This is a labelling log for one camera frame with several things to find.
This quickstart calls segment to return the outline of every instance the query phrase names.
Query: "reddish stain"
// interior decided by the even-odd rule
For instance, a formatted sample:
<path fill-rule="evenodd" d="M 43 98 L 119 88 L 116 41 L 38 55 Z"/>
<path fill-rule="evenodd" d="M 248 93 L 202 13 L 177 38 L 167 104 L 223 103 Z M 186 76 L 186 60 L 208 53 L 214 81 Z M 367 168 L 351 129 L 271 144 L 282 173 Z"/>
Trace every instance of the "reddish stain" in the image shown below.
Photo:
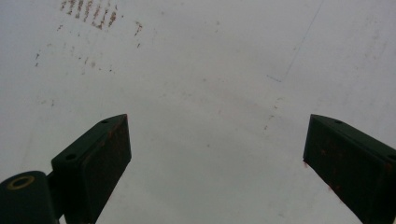
<path fill-rule="evenodd" d="M 78 13 L 76 15 L 76 19 L 79 19 L 79 12 L 81 11 L 82 4 L 84 4 L 84 0 L 79 0 L 78 1 Z"/>
<path fill-rule="evenodd" d="M 385 164 L 385 171 L 387 172 L 387 174 L 390 174 L 390 172 L 392 172 L 392 168 L 392 164 L 388 162 Z"/>
<path fill-rule="evenodd" d="M 105 23 L 105 17 L 106 17 L 106 15 L 107 15 L 107 12 L 108 12 L 108 9 L 105 10 L 105 15 L 103 15 L 103 18 L 102 18 L 102 20 L 100 21 L 100 24 L 97 26 L 97 28 L 99 28 L 99 29 L 101 29 L 101 30 L 102 30 L 103 23 Z"/>
<path fill-rule="evenodd" d="M 61 6 L 61 11 L 64 10 L 64 7 L 66 6 L 66 0 L 62 1 L 62 6 Z"/>
<path fill-rule="evenodd" d="M 84 21 L 87 20 L 88 14 L 90 13 L 90 10 L 91 10 L 91 7 L 92 7 L 92 0 L 88 0 L 87 6 L 85 6 L 85 18 L 84 18 Z"/>
<path fill-rule="evenodd" d="M 117 13 L 115 11 L 113 11 L 113 13 L 111 13 L 110 22 L 108 23 L 108 27 L 110 27 L 111 24 L 113 24 L 113 22 L 116 20 L 116 15 L 117 15 Z"/>
<path fill-rule="evenodd" d="M 70 3 L 70 8 L 69 8 L 69 12 L 67 12 L 67 14 L 71 15 L 72 11 L 73 11 L 74 4 L 76 3 L 76 0 L 69 0 L 69 3 Z"/>
<path fill-rule="evenodd" d="M 95 14 L 93 14 L 93 20 L 96 20 L 96 17 L 99 15 L 99 10 L 100 10 L 100 5 L 96 8 Z"/>

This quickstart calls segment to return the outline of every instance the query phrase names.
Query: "dirt mark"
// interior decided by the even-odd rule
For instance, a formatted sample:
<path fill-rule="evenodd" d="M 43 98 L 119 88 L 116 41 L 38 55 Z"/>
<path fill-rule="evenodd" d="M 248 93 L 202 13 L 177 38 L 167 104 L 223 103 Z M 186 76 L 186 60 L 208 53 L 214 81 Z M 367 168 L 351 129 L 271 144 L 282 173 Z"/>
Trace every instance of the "dirt mark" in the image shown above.
<path fill-rule="evenodd" d="M 140 22 L 136 22 L 136 25 L 137 25 L 137 30 L 136 30 L 136 33 L 134 33 L 134 36 L 137 36 L 137 34 L 139 34 L 139 32 L 141 32 L 142 31 L 142 29 L 143 29 L 143 25 L 142 25 L 142 23 L 140 23 Z"/>

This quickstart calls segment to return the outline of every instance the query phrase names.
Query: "bolt hole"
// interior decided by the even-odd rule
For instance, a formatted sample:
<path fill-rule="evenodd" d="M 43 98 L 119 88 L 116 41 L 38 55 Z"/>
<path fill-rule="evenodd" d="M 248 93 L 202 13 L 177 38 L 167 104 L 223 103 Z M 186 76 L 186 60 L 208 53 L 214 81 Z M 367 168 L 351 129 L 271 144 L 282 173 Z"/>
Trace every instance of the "bolt hole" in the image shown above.
<path fill-rule="evenodd" d="M 75 158 L 76 158 L 76 154 L 70 154 L 70 155 L 66 156 L 66 160 L 67 161 L 71 161 L 71 160 L 73 160 Z"/>
<path fill-rule="evenodd" d="M 8 185 L 8 189 L 23 189 L 24 187 L 30 185 L 35 181 L 35 177 L 32 175 L 24 175 L 12 180 Z"/>
<path fill-rule="evenodd" d="M 26 184 L 28 180 L 29 180 L 28 178 L 19 179 L 19 180 L 15 181 L 15 182 L 12 184 L 12 186 L 14 186 L 14 187 L 16 187 L 16 188 L 17 188 L 17 187 L 20 187 L 20 186 Z"/>

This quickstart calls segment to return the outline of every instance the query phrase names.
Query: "scratch mark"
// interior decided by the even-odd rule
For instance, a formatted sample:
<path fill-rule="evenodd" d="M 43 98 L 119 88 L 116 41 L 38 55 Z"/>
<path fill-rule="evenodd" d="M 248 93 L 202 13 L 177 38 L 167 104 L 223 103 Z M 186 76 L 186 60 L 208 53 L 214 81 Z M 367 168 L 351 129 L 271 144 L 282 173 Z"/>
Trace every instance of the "scratch mark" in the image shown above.
<path fill-rule="evenodd" d="M 90 13 L 90 10 L 91 10 L 91 7 L 92 7 L 92 0 L 88 0 L 87 6 L 85 6 L 85 18 L 84 18 L 84 21 L 87 20 L 88 14 Z"/>
<path fill-rule="evenodd" d="M 154 35 L 151 38 L 151 44 L 154 44 L 154 38 L 157 36 L 157 30 L 154 28 Z"/>
<path fill-rule="evenodd" d="M 269 77 L 269 78 L 271 78 L 272 80 L 275 80 L 275 81 L 277 81 L 277 82 L 282 82 L 281 80 L 279 80 L 279 79 L 277 79 L 277 78 L 275 78 L 275 77 L 271 77 L 271 76 L 269 76 L 269 75 L 267 75 L 267 77 Z"/>
<path fill-rule="evenodd" d="M 306 39 L 306 37 L 308 36 L 309 31 L 311 30 L 312 24 L 314 23 L 315 19 L 317 18 L 317 15 L 318 15 L 318 13 L 319 13 L 319 11 L 320 11 L 322 5 L 323 5 L 323 2 L 324 2 L 324 0 L 322 0 L 322 1 L 320 2 L 320 5 L 319 5 L 319 7 L 318 7 L 318 10 L 317 10 L 317 12 L 315 13 L 314 18 L 312 19 L 311 23 L 310 23 L 309 26 L 308 26 L 308 29 L 307 29 L 306 32 L 305 32 L 305 35 L 304 35 L 304 37 L 303 37 L 303 41 L 301 42 L 300 46 L 299 46 L 298 49 L 297 49 L 297 52 L 294 54 L 294 57 L 293 57 L 293 59 L 291 60 L 291 63 L 290 63 L 290 65 L 289 65 L 289 67 L 288 67 L 288 71 L 286 72 L 285 77 L 289 74 L 290 69 L 291 69 L 292 66 L 294 65 L 294 61 L 296 60 L 297 55 L 298 55 L 299 52 L 300 52 L 301 46 L 302 46 L 303 43 L 305 42 L 305 39 Z"/>
<path fill-rule="evenodd" d="M 84 0 L 78 1 L 78 12 L 76 14 L 76 19 L 79 19 L 79 13 L 81 12 L 82 5 L 84 4 Z"/>

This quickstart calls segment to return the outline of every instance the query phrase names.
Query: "white floor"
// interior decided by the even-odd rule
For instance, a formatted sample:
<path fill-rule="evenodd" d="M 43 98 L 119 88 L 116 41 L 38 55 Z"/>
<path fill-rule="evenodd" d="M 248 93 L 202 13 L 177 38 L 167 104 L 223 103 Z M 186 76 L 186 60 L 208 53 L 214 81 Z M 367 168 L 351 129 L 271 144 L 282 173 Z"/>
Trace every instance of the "white floor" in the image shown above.
<path fill-rule="evenodd" d="M 97 223 L 360 223 L 304 142 L 320 114 L 396 147 L 395 1 L 73 2 L 0 3 L 0 181 L 126 113 Z"/>

